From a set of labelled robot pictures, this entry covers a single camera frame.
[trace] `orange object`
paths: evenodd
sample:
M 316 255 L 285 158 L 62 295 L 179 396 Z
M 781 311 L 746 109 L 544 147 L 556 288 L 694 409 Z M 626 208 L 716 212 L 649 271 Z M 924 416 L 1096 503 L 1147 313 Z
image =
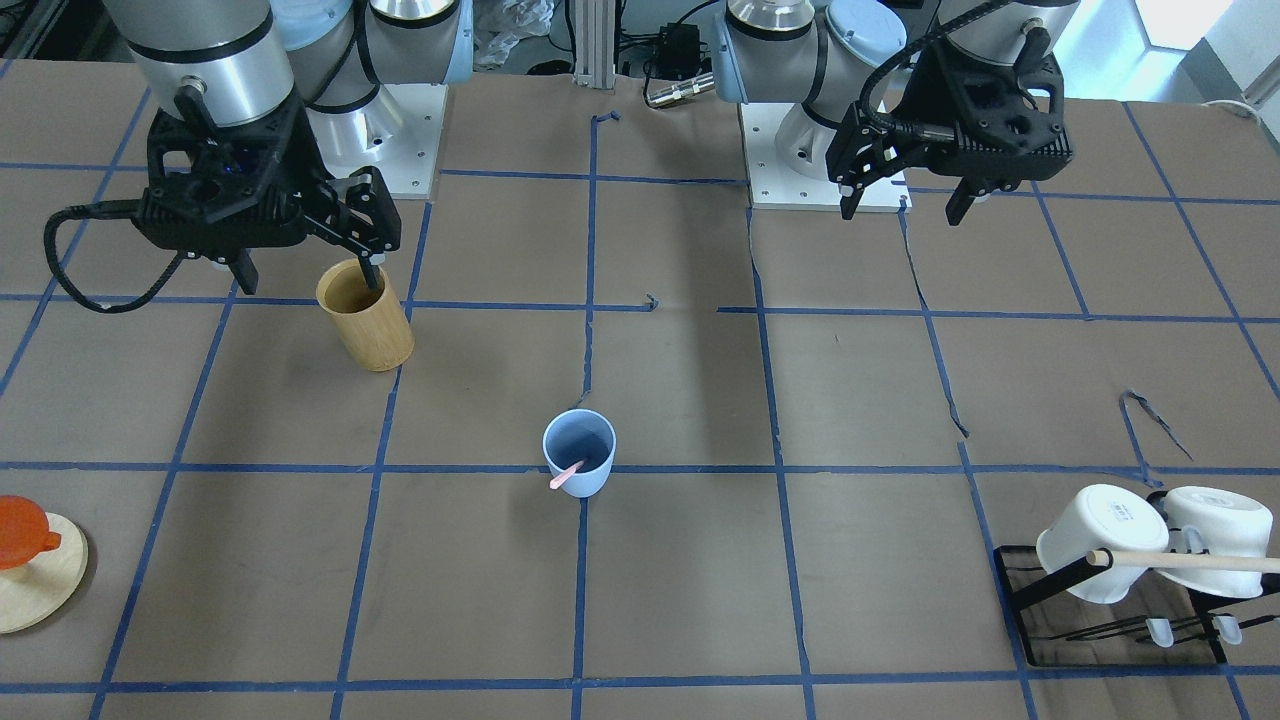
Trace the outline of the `orange object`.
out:
M 35 502 L 0 496 L 0 570 L 26 565 L 46 550 L 58 550 L 63 536 L 49 530 L 49 516 Z

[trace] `blue cup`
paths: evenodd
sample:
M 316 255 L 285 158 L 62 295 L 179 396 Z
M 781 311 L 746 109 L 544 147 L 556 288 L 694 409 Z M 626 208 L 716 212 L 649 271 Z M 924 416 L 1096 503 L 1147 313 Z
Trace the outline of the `blue cup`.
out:
M 604 487 L 613 469 L 618 436 L 604 415 L 582 407 L 566 410 L 543 432 L 543 455 L 552 475 L 558 475 L 579 460 L 582 466 L 564 480 L 561 489 L 573 497 L 591 497 Z

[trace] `pink spoon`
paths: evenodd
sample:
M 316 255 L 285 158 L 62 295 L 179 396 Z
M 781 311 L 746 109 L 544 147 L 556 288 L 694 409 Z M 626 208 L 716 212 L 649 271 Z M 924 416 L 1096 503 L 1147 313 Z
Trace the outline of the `pink spoon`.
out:
M 564 484 L 566 480 L 568 480 L 570 478 L 573 477 L 575 473 L 577 473 L 577 470 L 582 466 L 584 462 L 586 462 L 586 460 L 579 460 L 577 462 L 573 462 L 572 465 L 566 468 L 563 473 L 556 475 L 552 479 L 552 489 L 559 489 L 559 487 Z

